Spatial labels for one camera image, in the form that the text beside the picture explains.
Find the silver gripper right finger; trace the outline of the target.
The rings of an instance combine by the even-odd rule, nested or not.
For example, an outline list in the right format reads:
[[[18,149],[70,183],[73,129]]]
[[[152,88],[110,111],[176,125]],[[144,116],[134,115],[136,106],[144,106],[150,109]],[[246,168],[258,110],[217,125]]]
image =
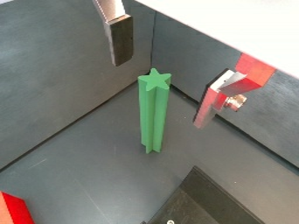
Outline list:
[[[216,78],[206,84],[204,94],[200,99],[200,105],[193,117],[193,125],[202,129],[212,117],[224,109],[229,108],[237,111],[244,105],[246,97],[242,94],[229,94],[222,92],[222,88],[230,88],[241,81],[245,75],[225,69]]]

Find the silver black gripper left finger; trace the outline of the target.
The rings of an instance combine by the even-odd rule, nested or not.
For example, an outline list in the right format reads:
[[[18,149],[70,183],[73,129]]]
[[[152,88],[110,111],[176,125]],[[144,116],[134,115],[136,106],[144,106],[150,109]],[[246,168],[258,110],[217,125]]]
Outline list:
[[[112,64],[117,67],[133,56],[133,18],[121,0],[92,0],[101,17],[108,39]]]

